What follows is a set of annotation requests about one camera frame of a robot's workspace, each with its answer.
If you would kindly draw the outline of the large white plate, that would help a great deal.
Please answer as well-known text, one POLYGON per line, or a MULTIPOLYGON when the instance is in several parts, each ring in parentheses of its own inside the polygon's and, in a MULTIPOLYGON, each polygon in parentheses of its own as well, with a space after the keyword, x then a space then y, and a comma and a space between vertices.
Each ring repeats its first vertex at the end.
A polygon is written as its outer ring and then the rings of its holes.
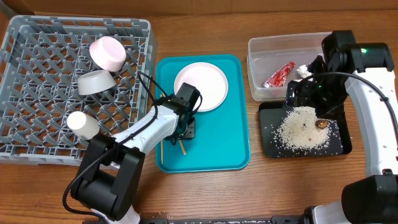
POLYGON ((207 62, 191 63, 181 69, 174 81, 175 94, 183 83, 194 86, 202 95, 203 101, 198 112, 219 107, 228 94, 226 75, 216 65, 207 62))

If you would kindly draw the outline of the white tissue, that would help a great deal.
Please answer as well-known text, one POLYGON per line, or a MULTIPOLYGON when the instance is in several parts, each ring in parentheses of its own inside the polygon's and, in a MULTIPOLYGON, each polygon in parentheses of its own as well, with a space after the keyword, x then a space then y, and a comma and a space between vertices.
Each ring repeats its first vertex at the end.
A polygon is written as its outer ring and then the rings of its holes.
POLYGON ((307 65, 301 65, 298 69, 296 69, 297 73, 300 75, 301 78, 306 78, 313 75, 312 72, 308 70, 307 65))

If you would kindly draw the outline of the red snack wrapper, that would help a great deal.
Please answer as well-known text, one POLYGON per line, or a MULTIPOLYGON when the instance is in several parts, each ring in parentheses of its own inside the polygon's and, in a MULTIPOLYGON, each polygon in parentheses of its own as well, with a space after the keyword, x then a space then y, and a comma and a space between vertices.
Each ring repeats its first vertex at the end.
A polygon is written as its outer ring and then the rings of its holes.
POLYGON ((262 85, 264 88, 282 87, 287 79, 290 71, 295 67, 295 62, 291 61, 286 63, 278 71, 275 72, 267 81, 262 85))

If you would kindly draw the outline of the brown food scrap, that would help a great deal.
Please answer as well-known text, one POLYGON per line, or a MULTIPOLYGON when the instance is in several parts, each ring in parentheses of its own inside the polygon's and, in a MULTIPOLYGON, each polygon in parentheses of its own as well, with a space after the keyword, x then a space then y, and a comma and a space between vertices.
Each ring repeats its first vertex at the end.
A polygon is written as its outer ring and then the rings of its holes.
POLYGON ((329 121, 327 119, 318 119, 315 121, 315 126, 318 129, 325 129, 329 126, 329 121))

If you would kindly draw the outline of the white rice pile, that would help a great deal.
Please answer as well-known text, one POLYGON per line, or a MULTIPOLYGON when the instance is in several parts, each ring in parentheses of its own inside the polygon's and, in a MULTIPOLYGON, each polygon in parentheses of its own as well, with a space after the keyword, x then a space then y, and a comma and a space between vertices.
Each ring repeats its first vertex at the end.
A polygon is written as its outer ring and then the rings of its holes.
POLYGON ((322 146, 328 139, 329 127, 318 129, 315 126, 317 118, 315 109, 307 106, 293 108, 277 128, 277 136, 288 147, 311 149, 322 146))

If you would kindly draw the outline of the pink bowl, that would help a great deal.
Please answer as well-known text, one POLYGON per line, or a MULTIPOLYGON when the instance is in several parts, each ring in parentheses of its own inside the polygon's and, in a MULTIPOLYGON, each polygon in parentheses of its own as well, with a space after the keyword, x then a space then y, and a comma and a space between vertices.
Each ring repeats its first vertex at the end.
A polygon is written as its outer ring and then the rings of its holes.
POLYGON ((94 41, 89 48, 90 57, 97 66, 110 72, 119 71, 126 60, 122 43, 110 36, 94 41))

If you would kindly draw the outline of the grey small bowl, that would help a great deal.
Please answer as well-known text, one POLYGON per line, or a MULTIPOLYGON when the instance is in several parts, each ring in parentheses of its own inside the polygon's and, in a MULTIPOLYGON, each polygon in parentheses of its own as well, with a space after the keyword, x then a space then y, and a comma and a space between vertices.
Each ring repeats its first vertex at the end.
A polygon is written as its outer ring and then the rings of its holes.
POLYGON ((78 82, 78 93, 80 95, 92 95, 108 90, 116 85, 109 71, 96 70, 80 76, 78 82))

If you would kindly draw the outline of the white paper cup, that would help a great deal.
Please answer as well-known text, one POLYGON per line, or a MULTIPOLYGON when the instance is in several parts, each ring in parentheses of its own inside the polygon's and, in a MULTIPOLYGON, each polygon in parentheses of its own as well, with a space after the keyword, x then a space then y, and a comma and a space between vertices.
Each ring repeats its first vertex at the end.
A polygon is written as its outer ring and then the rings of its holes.
POLYGON ((72 112, 68 116, 67 126, 83 140, 91 139, 100 131, 99 122, 81 111, 72 112))

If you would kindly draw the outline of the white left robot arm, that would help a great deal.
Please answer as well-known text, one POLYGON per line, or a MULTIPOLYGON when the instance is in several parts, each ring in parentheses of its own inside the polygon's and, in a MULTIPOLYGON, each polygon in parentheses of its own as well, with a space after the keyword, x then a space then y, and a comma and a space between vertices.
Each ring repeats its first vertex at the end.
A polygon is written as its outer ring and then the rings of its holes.
POLYGON ((200 98, 199 90, 183 83, 177 94, 155 100, 130 128, 113 136, 93 136, 63 201, 71 196, 100 223, 125 218, 132 209, 146 154, 163 140, 176 144, 195 137, 195 104, 200 98))

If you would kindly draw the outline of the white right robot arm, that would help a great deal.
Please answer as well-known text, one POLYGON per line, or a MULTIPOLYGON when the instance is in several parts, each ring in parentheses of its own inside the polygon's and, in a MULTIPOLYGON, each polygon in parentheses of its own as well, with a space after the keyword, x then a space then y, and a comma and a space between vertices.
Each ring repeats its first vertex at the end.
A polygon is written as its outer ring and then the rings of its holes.
POLYGON ((306 209, 310 223, 397 223, 397 98, 394 62, 385 43, 359 44, 350 30, 322 40, 324 68, 288 84, 285 104, 309 106, 322 119, 351 98, 366 159, 364 179, 341 199, 306 209))

